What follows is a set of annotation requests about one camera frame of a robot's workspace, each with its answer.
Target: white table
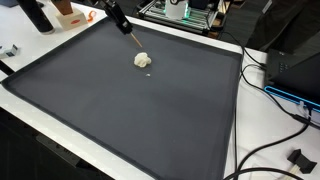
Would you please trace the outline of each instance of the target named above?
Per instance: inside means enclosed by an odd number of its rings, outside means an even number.
[[[38,59],[40,56],[51,51],[53,48],[105,17],[103,11],[94,9],[97,12],[97,16],[92,24],[63,32],[54,17],[56,10],[50,3],[44,2],[46,6],[43,10],[56,28],[54,34],[47,36],[41,35],[36,30],[31,21],[19,7],[9,9],[0,6],[0,43],[2,45],[14,43],[21,48],[17,56],[3,60],[5,64],[15,71]],[[86,15],[93,10],[90,7],[82,5],[73,4],[73,6],[83,11]],[[129,18],[129,20],[133,24],[140,24],[168,34],[185,37],[210,46],[241,53],[241,48],[236,45],[134,18]],[[266,60],[265,53],[250,49],[248,49],[248,51],[258,61],[264,62]],[[253,62],[246,56],[243,65],[248,63]],[[262,72],[255,69],[248,69],[245,74],[250,82],[262,87]],[[6,75],[0,72],[0,80],[5,77]],[[282,99],[279,99],[279,101],[290,112],[299,113],[296,105]],[[113,155],[108,150],[65,126],[60,121],[22,101],[18,97],[15,97],[2,86],[0,86],[0,106],[115,179],[152,179],[147,174]],[[252,89],[243,81],[240,83],[239,87],[237,107],[239,160],[252,149],[291,135],[302,127],[301,123],[284,114],[264,94]],[[230,138],[225,175],[234,171],[234,140],[232,137],[233,133]],[[308,158],[320,162],[320,131],[309,128],[304,134],[289,142],[263,150],[252,156],[245,164],[244,168],[263,166],[288,170],[291,167],[291,164],[286,158],[292,150],[299,148],[303,150],[303,154]],[[279,176],[280,175],[273,173],[249,173],[240,176],[240,179],[269,180],[276,179],[274,177]],[[318,180],[320,177],[320,167],[317,166],[311,175],[301,175],[301,177],[309,180]]]

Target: gray mat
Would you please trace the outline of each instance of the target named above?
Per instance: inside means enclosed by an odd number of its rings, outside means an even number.
[[[105,20],[3,85],[157,179],[222,179],[241,55],[134,33],[153,60],[145,69],[133,65],[142,50]]]

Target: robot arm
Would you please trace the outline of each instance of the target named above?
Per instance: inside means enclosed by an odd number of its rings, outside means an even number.
[[[132,32],[132,24],[123,14],[120,6],[113,0],[89,0],[93,5],[100,4],[106,14],[116,23],[123,34]]]

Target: desk surface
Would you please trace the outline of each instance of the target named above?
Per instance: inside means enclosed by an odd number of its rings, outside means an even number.
[[[88,26],[82,26],[63,32],[61,27],[58,25],[57,20],[53,16],[56,10],[51,4],[45,4],[46,7],[43,10],[56,28],[56,32],[48,36],[41,35],[19,7],[5,8],[0,6],[0,18],[2,19],[0,31],[2,34],[5,34],[4,38],[1,37],[1,43],[5,46],[10,46],[10,44],[14,43],[21,48],[17,56],[3,60],[4,63],[14,70],[19,70],[26,66],[92,25],[89,24]],[[74,4],[74,6],[79,8],[85,14],[88,14],[88,12],[92,10],[92,8],[82,5]],[[105,17],[103,11],[97,9],[94,10],[97,11],[95,22]],[[134,24],[146,26],[168,34],[184,37],[233,52],[241,52],[240,47],[236,45],[134,18],[129,18],[129,20]],[[12,28],[22,26],[21,22],[23,22],[23,28]],[[248,49],[248,51],[260,62],[264,62],[266,60],[265,53],[250,49]],[[245,66],[246,64],[251,63],[252,61],[246,56],[243,65]],[[262,72],[254,69],[248,69],[248,71],[246,71],[246,76],[250,82],[258,86],[262,86]],[[6,76],[0,72],[0,79],[2,80],[5,77]],[[281,99],[279,99],[279,101],[289,111],[299,113],[296,105]],[[147,174],[141,172],[137,168],[134,168],[132,165],[113,155],[106,149],[60,123],[58,120],[13,96],[3,89],[2,86],[0,87],[0,106],[115,179],[152,179]],[[237,107],[239,160],[257,146],[291,135],[302,127],[301,123],[292,120],[286,114],[282,113],[282,111],[279,110],[273,102],[268,99],[268,97],[257,90],[252,89],[244,82],[240,83]],[[232,137],[233,134],[230,139],[225,175],[232,173],[234,167],[234,140]],[[252,156],[245,164],[244,168],[263,166],[288,170],[290,169],[291,164],[286,160],[286,157],[292,150],[298,148],[301,148],[303,153],[311,160],[320,162],[319,138],[320,131],[314,128],[309,128],[304,134],[293,140],[263,150]],[[320,168],[318,166],[314,169],[311,175],[301,175],[301,177],[310,180],[316,180],[319,176]],[[279,175],[270,173],[252,173],[243,175],[240,179],[269,180],[272,177],[279,177]]]

